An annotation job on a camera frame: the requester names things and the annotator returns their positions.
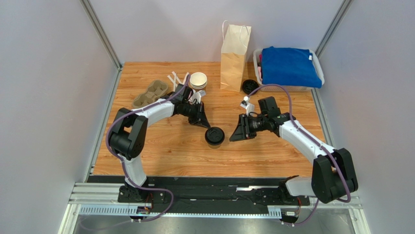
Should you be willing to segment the black plastic cup lid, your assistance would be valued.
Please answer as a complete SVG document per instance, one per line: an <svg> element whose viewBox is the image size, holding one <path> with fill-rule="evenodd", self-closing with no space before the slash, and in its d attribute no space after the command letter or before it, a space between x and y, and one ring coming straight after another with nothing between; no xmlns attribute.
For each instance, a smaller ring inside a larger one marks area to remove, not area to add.
<svg viewBox="0 0 415 234"><path fill-rule="evenodd" d="M225 133L219 127L210 127L205 132L206 142L222 142L225 140Z"/></svg>

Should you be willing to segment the single paper coffee cup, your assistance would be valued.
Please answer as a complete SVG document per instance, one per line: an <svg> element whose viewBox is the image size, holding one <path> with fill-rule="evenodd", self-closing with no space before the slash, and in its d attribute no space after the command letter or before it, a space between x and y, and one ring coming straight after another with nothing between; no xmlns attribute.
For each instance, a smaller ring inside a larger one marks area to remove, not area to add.
<svg viewBox="0 0 415 234"><path fill-rule="evenodd" d="M207 143L208 143L209 148L211 148L211 149L218 149L222 145L222 142L210 142L210 141L208 141Z"/></svg>

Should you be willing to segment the stack of paper cups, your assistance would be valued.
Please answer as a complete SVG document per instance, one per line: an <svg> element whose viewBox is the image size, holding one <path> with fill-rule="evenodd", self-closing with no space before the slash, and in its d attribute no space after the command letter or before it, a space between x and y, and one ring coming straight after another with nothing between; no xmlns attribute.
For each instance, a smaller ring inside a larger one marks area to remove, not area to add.
<svg viewBox="0 0 415 234"><path fill-rule="evenodd" d="M190 80L189 80L189 84L191 88L196 92L205 90L207 86L207 82L208 82L207 76L206 74L202 72L196 72L196 73L191 74Z"/></svg>

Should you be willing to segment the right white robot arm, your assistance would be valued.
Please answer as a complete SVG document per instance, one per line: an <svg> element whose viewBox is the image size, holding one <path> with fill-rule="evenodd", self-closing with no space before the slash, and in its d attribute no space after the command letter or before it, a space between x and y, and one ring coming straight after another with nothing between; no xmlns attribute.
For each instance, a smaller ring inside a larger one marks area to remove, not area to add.
<svg viewBox="0 0 415 234"><path fill-rule="evenodd" d="M336 149L307 131L290 113L282 113L274 97L258 101L260 113L244 97L241 106L246 113L239 115L231 142L254 139L258 132L270 131L293 145L312 164L312 175L291 176L279 183L282 199L313 196L327 204L334 200L349 202L358 190L358 180L351 153L345 148Z"/></svg>

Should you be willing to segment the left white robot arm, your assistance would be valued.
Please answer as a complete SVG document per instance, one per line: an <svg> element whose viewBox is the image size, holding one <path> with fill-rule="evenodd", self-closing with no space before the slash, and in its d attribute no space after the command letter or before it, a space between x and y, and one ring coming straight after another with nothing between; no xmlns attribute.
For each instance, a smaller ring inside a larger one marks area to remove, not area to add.
<svg viewBox="0 0 415 234"><path fill-rule="evenodd" d="M179 85L176 91L149 105L133 110L119 109L107 131L106 145L121 162L125 175L125 187L121 189L123 196L142 201L151 191L141 160L148 127L165 118L182 115L188 118L190 125L210 128L201 101L205 94L205 91Z"/></svg>

